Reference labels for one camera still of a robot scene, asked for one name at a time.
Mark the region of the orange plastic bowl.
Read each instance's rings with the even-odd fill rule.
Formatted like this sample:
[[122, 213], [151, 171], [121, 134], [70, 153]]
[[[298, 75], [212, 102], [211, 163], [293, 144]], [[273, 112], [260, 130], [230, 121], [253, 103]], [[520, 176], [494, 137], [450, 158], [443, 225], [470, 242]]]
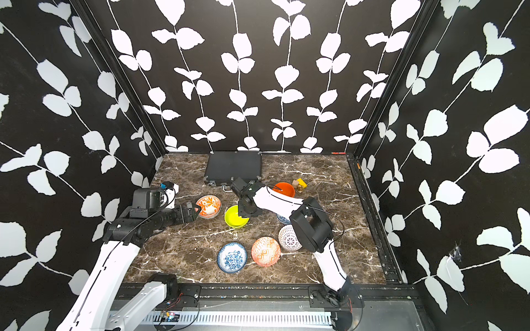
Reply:
[[273, 190], [287, 197], [295, 197], [294, 187], [287, 182], [280, 182], [273, 186]]

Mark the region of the orange leaf pattern bowl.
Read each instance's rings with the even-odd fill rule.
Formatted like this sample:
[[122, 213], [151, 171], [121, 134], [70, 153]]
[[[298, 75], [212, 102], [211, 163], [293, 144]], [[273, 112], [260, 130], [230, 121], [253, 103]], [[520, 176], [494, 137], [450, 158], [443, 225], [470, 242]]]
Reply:
[[215, 195], [203, 196], [197, 200], [196, 204], [201, 207], [199, 217], [203, 219], [215, 218], [222, 209], [222, 202]]

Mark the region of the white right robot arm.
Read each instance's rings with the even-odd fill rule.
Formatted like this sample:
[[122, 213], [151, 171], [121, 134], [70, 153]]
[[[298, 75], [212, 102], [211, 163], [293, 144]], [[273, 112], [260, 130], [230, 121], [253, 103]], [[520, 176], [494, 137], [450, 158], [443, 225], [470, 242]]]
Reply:
[[241, 217], [259, 216], [268, 210], [289, 219], [302, 248], [312, 252], [317, 260], [327, 291], [326, 300], [334, 307], [349, 302], [353, 286], [335, 249], [333, 224], [316, 199], [287, 197], [260, 181], [247, 183], [241, 178], [235, 179], [230, 188], [239, 199]]

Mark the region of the small blue floral bowl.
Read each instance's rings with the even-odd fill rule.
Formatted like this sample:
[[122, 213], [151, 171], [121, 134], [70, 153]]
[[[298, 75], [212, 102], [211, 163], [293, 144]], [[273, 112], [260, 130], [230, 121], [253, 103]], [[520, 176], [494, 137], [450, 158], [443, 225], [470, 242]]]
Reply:
[[291, 220], [289, 218], [282, 217], [281, 215], [276, 215], [276, 217], [277, 220], [284, 225], [289, 225], [291, 223]]

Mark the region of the large blue floral bowl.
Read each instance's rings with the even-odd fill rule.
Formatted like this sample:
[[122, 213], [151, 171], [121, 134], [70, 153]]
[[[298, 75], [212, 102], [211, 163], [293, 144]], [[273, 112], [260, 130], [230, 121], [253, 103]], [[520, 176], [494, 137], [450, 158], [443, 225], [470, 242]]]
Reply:
[[246, 265], [247, 258], [247, 250], [242, 244], [230, 242], [219, 250], [217, 264], [225, 273], [237, 273]]

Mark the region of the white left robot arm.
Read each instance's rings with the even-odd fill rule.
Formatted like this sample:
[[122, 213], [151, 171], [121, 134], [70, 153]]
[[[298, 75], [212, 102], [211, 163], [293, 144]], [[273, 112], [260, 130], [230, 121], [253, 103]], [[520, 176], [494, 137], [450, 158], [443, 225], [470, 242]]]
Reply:
[[134, 330], [161, 303], [182, 299], [176, 276], [157, 273], [117, 313], [110, 312], [143, 245], [171, 226], [195, 221], [202, 211], [192, 202], [176, 204], [177, 192], [178, 186], [167, 181], [133, 193], [131, 206], [105, 232], [95, 267], [59, 330]]

